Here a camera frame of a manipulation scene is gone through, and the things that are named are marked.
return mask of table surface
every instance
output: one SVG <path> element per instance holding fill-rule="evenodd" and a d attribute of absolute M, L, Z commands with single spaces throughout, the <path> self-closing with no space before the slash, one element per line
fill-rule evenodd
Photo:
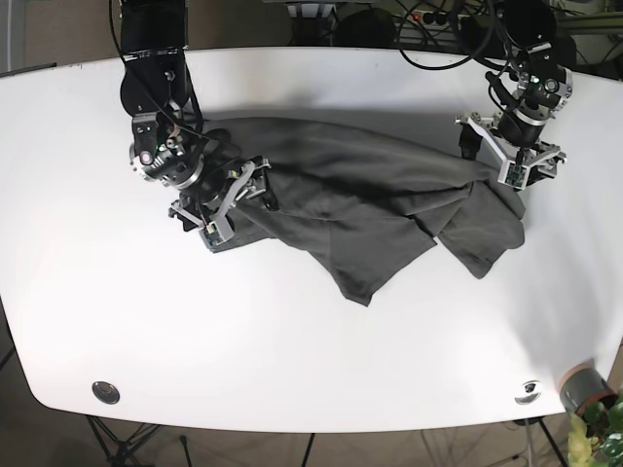
<path fill-rule="evenodd" d="M 414 54 L 428 64 L 450 55 Z M 380 130 L 458 153 L 454 116 L 491 113 L 485 69 L 395 51 L 188 54 L 211 117 Z M 575 75 L 545 140 L 568 153 L 523 194 L 526 244 L 483 280 L 442 245 L 366 308 L 276 240 L 210 254 L 128 166 L 119 60 L 0 80 L 0 294 L 30 389 L 76 413 L 202 428 L 363 432 L 558 413 L 554 378 L 623 334 L 623 86 Z M 515 397 L 530 380 L 543 394 Z M 106 406 L 94 381 L 115 384 Z"/>

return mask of screw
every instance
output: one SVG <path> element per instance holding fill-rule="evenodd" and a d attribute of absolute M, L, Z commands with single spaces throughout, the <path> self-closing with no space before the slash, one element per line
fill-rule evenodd
<path fill-rule="evenodd" d="M 140 153 L 140 161 L 144 165 L 149 165 L 154 161 L 154 157 L 149 151 L 143 151 L 142 153 Z"/>

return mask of floor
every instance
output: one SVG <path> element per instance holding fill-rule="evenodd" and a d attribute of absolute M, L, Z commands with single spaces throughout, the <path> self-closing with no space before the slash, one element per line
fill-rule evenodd
<path fill-rule="evenodd" d="M 193 0 L 189 29 L 194 49 L 280 46 L 291 38 L 285 9 L 261 0 Z M 30 0 L 25 4 L 24 66 L 51 61 L 63 65 L 114 55 L 106 1 Z M 0 356 L 10 344 L 0 326 Z M 623 357 L 617 358 L 611 378 L 617 385 L 623 380 Z M 567 417 L 550 416 L 545 421 L 564 449 Z M 111 420 L 110 426 L 123 438 L 137 425 Z M 537 465 L 560 465 L 540 429 L 532 431 Z M 139 459 L 157 466 L 185 466 L 178 442 L 181 434 L 189 438 L 194 465 L 213 467 L 298 466 L 308 441 L 308 435 L 298 434 L 165 427 L 140 451 Z M 47 409 L 33 398 L 17 356 L 0 374 L 0 447 L 2 466 L 106 465 L 82 415 Z M 419 432 L 319 435 L 308 465 L 485 467 L 499 465 L 499 460 L 525 447 L 526 432 L 512 422 Z M 505 465 L 527 462 L 520 457 Z"/>

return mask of gray cloth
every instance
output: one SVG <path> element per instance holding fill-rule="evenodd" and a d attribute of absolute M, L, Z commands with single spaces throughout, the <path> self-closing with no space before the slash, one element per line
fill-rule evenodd
<path fill-rule="evenodd" d="M 496 170 L 483 163 L 347 126 L 235 119 L 211 127 L 227 129 L 246 158 L 270 161 L 279 203 L 272 212 L 258 199 L 239 202 L 230 211 L 236 237 L 219 251 L 278 238 L 310 252 L 360 304 L 434 237 L 478 278 L 524 243 L 523 204 L 491 190 Z"/>

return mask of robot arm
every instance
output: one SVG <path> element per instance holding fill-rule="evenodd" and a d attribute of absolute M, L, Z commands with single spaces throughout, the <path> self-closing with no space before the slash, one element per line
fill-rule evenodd
<path fill-rule="evenodd" d="M 561 148 L 541 141 L 540 134 L 567 105 L 573 83 L 571 72 L 558 65 L 553 54 L 556 20 L 543 2 L 498 2 L 497 17 L 501 18 L 501 35 L 507 39 L 508 62 L 500 73 L 488 72 L 486 78 L 501 112 L 491 118 L 478 113 L 459 116 L 457 123 L 463 125 L 460 146 L 464 154 L 474 156 L 484 138 L 501 159 L 498 182 L 524 190 L 544 178 L 555 178 L 558 163 L 566 161 Z M 500 80 L 506 71 L 517 82 L 512 94 Z M 500 140 L 513 146 L 516 154 L 508 154 Z"/>
<path fill-rule="evenodd" d="M 132 117 L 130 164 L 144 180 L 177 189 L 169 217 L 177 217 L 186 232 L 199 229 L 215 248 L 234 236 L 227 213 L 238 200 L 266 196 L 275 207 L 267 187 L 270 165 L 262 158 L 244 160 L 224 130 L 203 132 L 184 55 L 186 0 L 121 0 L 121 13 L 116 46 L 126 66 L 121 100 Z"/>

